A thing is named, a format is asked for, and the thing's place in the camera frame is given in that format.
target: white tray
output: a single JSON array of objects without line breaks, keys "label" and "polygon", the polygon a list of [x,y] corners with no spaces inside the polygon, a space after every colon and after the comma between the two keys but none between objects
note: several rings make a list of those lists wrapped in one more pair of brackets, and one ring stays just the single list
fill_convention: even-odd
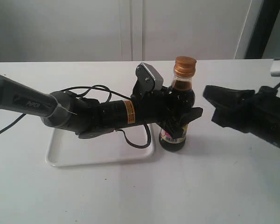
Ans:
[{"label": "white tray", "polygon": [[[54,129],[46,162],[55,167],[141,160],[151,156],[155,145],[152,126],[149,125],[152,141],[144,149],[126,143],[122,132],[104,134],[93,139],[79,139],[73,132]],[[147,143],[143,126],[124,129],[128,139],[137,145]]]}]

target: gold bottle cap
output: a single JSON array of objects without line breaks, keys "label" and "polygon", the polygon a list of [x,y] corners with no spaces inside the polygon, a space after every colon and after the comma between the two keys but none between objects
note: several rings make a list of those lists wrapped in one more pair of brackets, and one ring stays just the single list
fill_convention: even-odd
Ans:
[{"label": "gold bottle cap", "polygon": [[191,78],[195,74],[195,65],[194,58],[178,56],[175,60],[174,73],[180,77]]}]

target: glass bottle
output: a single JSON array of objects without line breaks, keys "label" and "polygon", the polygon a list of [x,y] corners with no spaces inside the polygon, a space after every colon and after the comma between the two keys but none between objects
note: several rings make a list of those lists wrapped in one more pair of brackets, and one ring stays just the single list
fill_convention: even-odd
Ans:
[{"label": "glass bottle", "polygon": [[[172,116],[180,117],[194,105],[195,95],[192,90],[192,77],[195,74],[195,65],[196,60],[191,57],[179,56],[175,60],[173,81],[166,92],[166,104],[172,112]],[[160,144],[170,152],[180,150],[185,145],[187,129],[188,125],[185,125],[183,135],[178,139],[173,139],[165,130],[161,129]]]}]

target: warning sticker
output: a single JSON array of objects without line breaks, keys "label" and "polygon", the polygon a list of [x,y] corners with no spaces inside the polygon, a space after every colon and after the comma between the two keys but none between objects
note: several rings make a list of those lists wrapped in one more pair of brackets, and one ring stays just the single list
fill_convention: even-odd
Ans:
[{"label": "warning sticker", "polygon": [[134,105],[131,100],[125,100],[124,103],[126,105],[127,123],[133,124],[136,122]]}]

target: white table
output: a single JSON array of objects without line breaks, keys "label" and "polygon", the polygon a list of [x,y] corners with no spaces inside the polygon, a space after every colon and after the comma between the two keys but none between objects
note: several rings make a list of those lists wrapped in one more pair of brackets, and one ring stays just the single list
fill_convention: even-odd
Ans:
[{"label": "white table", "polygon": [[[169,85],[174,62],[149,63]],[[26,116],[0,136],[0,224],[280,224],[280,149],[212,123],[214,108],[202,97],[207,84],[274,86],[280,78],[270,77],[271,63],[198,61],[193,89],[203,117],[178,153],[161,148],[155,125],[156,152],[141,162],[51,167],[44,160],[51,130]],[[130,95],[138,64],[0,63],[0,74],[45,93],[104,84]],[[1,110],[0,129],[17,116]]]}]

